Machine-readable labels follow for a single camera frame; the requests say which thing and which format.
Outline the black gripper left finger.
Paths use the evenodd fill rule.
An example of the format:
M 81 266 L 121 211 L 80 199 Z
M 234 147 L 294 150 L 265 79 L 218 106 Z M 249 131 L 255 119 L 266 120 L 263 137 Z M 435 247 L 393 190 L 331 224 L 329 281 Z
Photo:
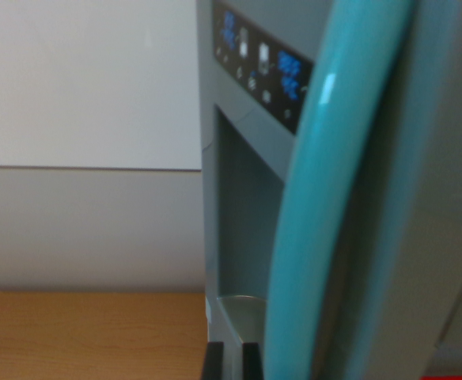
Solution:
M 223 358 L 224 343 L 222 341 L 208 342 L 200 379 L 222 380 Z

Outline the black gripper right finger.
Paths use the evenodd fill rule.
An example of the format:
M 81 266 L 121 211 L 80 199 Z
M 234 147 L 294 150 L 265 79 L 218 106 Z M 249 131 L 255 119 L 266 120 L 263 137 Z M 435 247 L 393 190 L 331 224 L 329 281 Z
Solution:
M 258 343 L 242 344 L 242 376 L 244 380 L 263 380 L 263 366 Z

